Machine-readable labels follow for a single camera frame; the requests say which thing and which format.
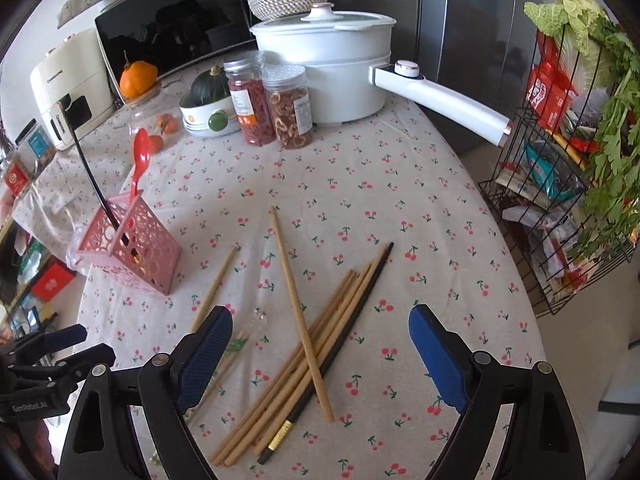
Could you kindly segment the green kabocha squash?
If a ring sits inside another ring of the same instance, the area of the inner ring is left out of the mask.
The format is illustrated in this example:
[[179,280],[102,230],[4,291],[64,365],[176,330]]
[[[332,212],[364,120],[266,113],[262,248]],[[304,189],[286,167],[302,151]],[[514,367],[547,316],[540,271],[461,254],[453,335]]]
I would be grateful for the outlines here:
[[228,95],[227,77],[224,69],[218,64],[199,74],[191,86],[191,96],[196,106],[221,101]]

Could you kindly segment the black microwave oven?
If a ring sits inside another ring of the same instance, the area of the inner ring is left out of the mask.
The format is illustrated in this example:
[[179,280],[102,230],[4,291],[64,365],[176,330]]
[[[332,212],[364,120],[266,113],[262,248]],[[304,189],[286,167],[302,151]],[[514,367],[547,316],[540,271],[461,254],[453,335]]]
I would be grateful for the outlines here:
[[116,96],[126,64],[144,61],[160,79],[253,41],[245,0],[117,0],[94,20]]

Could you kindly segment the jar of red berries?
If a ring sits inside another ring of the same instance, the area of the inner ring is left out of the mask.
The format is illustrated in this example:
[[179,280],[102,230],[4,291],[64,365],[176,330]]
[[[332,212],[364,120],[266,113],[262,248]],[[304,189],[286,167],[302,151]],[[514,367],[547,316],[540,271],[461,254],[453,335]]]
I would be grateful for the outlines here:
[[248,51],[236,60],[224,62],[230,96],[243,139],[264,146],[276,140],[267,96],[262,83],[264,54]]

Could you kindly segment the jar of dried fruit rings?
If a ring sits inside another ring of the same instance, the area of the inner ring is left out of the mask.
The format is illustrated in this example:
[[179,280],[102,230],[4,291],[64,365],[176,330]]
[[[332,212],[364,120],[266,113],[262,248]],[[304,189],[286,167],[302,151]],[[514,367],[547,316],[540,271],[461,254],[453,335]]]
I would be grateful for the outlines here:
[[311,142],[311,104],[304,66],[266,64],[262,85],[277,139],[284,150],[304,148]]

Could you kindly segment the blue label glass jar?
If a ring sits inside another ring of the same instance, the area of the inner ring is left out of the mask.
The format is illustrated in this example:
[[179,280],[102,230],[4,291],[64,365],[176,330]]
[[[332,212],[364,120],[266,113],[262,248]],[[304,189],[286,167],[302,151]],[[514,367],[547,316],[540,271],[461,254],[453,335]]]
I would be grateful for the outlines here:
[[22,129],[15,140],[15,144],[19,150],[27,146],[34,155],[35,160],[43,165],[50,162],[56,152],[47,129],[40,125],[36,118],[32,118]]

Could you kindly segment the white electric cooking pot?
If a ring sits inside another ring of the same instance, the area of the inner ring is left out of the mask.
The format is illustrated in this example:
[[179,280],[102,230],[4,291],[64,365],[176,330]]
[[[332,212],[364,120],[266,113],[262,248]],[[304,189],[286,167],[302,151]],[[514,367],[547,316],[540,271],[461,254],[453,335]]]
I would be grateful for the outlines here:
[[511,133],[510,119],[468,96],[428,80],[420,66],[392,60],[396,20],[383,14],[337,11],[316,3],[306,14],[250,29],[274,64],[305,67],[312,120],[337,125],[382,110],[389,93],[434,110],[495,146]]

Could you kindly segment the cream air fryer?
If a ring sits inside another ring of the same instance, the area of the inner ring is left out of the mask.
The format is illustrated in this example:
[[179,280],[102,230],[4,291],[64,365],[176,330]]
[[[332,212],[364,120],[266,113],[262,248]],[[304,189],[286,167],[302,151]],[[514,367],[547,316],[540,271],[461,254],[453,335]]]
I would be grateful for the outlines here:
[[86,29],[50,49],[29,76],[43,125],[54,147],[70,148],[114,112],[98,34]]

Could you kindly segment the green leafy vegetables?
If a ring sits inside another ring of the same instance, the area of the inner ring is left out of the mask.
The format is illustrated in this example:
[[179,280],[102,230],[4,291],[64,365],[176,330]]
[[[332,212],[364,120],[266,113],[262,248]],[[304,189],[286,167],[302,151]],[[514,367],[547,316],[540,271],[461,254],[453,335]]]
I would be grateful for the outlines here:
[[582,11],[589,38],[613,57],[614,91],[605,102],[596,132],[597,151],[586,194],[590,226],[578,237],[575,255],[594,255],[631,234],[639,225],[639,52],[604,11]]

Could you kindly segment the red box on floor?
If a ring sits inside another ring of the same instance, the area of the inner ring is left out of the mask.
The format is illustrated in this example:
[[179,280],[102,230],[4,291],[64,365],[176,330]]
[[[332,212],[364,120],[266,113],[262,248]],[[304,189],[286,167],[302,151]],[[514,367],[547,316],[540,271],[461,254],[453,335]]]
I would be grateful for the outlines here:
[[48,302],[73,281],[76,273],[58,259],[51,260],[35,284],[30,294],[40,301]]

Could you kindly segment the red plastic spoon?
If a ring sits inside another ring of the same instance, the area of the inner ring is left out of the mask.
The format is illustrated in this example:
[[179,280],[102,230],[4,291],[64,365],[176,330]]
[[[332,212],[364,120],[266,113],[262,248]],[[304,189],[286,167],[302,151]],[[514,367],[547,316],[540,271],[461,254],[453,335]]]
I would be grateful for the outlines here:
[[138,195],[138,184],[145,171],[150,166],[152,156],[152,143],[149,133],[145,128],[140,128],[134,136],[134,173],[131,178],[129,191],[129,203]]

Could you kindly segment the long wooden chopstick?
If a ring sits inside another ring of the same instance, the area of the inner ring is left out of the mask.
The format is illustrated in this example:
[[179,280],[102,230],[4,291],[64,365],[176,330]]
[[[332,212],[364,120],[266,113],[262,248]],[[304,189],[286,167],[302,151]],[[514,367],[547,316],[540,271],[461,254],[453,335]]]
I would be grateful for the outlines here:
[[286,289],[288,290],[288,298],[290,298],[290,304],[294,313],[299,339],[304,349],[308,372],[310,373],[310,378],[314,383],[314,388],[316,389],[316,393],[320,401],[324,419],[327,422],[334,422],[334,413],[329,400],[328,392],[326,391],[326,386],[324,385],[323,378],[320,372],[318,359],[316,356],[316,352],[314,351],[314,343],[312,342],[311,336],[309,335],[309,330],[304,318],[303,310],[300,306],[302,303],[300,302],[299,294],[295,285],[294,275],[290,263],[288,262],[288,254],[286,253],[285,249],[284,238],[280,220],[278,218],[277,209],[271,206],[269,208],[269,213],[271,217],[271,224],[274,229],[274,235],[276,236],[277,248],[281,258],[282,272],[285,279]]

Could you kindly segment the pink perforated utensil holder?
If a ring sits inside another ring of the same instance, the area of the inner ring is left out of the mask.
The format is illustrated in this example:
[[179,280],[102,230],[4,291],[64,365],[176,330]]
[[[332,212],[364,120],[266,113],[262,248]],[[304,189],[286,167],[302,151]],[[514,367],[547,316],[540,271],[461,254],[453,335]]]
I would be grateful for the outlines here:
[[142,196],[130,204],[124,193],[108,203],[120,224],[118,232],[98,209],[86,227],[80,254],[119,283],[167,296],[182,253],[180,245]]

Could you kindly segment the cherry print tablecloth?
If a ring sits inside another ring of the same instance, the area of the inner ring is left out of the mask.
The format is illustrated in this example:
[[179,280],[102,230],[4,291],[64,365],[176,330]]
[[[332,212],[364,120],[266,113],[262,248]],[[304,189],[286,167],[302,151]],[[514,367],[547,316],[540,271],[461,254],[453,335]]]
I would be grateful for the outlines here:
[[392,246],[326,375],[334,422],[311,403],[268,463],[246,453],[219,468],[220,478],[423,478],[457,414],[409,337],[415,304],[427,304],[470,348],[503,364],[528,367],[544,358],[494,218],[448,143],[404,99],[389,99],[369,119],[318,129],[294,151],[256,148],[239,134],[171,134],[141,188],[182,249],[170,293],[133,289],[94,269],[72,310],[88,344],[106,342],[119,366],[137,366],[174,348],[231,261],[216,300],[247,342],[194,420],[206,455],[296,347],[282,263],[290,264],[313,321],[349,271]]

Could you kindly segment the black chopstick gold band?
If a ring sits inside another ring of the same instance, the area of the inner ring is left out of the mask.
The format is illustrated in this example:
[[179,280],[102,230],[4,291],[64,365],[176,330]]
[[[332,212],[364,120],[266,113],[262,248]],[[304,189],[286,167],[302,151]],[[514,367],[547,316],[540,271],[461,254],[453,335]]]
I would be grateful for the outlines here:
[[79,142],[78,136],[75,132],[75,130],[73,129],[73,127],[70,125],[70,122],[68,121],[68,118],[66,116],[65,110],[61,110],[61,116],[62,119],[65,122],[65,128],[68,130],[68,132],[70,133],[70,136],[72,137],[73,141],[74,141],[74,145],[76,150],[78,151],[78,155],[80,158],[80,161],[82,163],[82,166],[84,166],[85,168],[85,172],[89,178],[89,181],[91,183],[91,186],[93,188],[93,192],[94,194],[96,194],[96,197],[98,198],[98,201],[100,203],[100,206],[102,208],[102,210],[104,211],[104,214],[106,215],[107,220],[111,223],[113,229],[115,232],[118,232],[119,228],[120,228],[120,224],[116,218],[116,216],[114,215],[114,212],[112,211],[112,208],[110,206],[110,204],[108,203],[108,200],[105,198],[104,194],[102,193],[102,190],[100,189],[100,186],[98,185],[98,181],[96,180],[96,177],[94,176],[91,167],[88,163],[88,160],[86,159],[86,155],[84,150],[81,147],[81,144]]

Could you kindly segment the napa cabbage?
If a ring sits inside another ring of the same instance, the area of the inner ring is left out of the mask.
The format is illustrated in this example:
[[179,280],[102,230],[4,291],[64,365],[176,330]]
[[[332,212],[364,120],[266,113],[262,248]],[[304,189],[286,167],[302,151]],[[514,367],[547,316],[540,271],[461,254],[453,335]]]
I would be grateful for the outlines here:
[[593,39],[598,19],[608,19],[596,0],[526,2],[524,14],[544,36],[553,39],[560,55],[559,66],[567,77],[572,76],[578,94],[590,88],[612,87],[614,56]]

